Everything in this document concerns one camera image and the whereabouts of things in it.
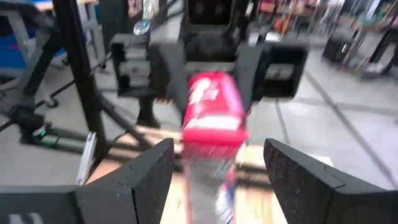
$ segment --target concrete floor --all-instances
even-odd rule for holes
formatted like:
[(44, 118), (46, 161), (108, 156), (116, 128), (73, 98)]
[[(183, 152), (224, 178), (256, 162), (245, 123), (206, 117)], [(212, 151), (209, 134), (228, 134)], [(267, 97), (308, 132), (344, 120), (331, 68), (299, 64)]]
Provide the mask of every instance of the concrete floor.
[[(174, 39), (175, 19), (159, 32)], [(298, 94), (291, 101), (262, 100), (249, 117), (250, 143), (275, 138), (296, 149), (329, 157), (334, 167), (385, 189), (398, 188), (398, 86), (394, 80), (361, 82), (322, 62), (321, 51), (310, 52)], [(71, 81), (70, 69), (51, 70), (51, 91)], [(100, 88), (115, 88), (112, 75), (96, 76)], [(104, 93), (113, 103), (138, 114), (137, 100)], [(72, 85), (56, 96), (60, 106), (38, 111), (63, 129), (87, 133), (80, 101)], [(162, 127), (178, 131), (180, 119), (172, 105), (156, 105)], [(7, 122), (0, 116), (0, 124)], [(109, 139), (123, 131), (103, 116)], [(38, 147), (21, 146), (11, 126), (0, 133), (0, 185), (73, 184), (80, 157)]]

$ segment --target metal rod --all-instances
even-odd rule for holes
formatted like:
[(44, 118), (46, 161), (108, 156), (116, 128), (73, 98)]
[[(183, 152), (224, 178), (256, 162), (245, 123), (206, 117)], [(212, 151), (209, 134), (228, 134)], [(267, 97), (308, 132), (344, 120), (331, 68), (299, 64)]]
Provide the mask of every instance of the metal rod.
[(110, 150), (106, 143), (100, 108), (96, 104), (94, 76), (86, 49), (85, 36), (81, 27), (76, 0), (54, 0), (54, 10), (60, 30), (60, 38), (68, 52), (72, 74), (85, 114), (88, 129), (97, 134), (94, 157), (104, 159)]

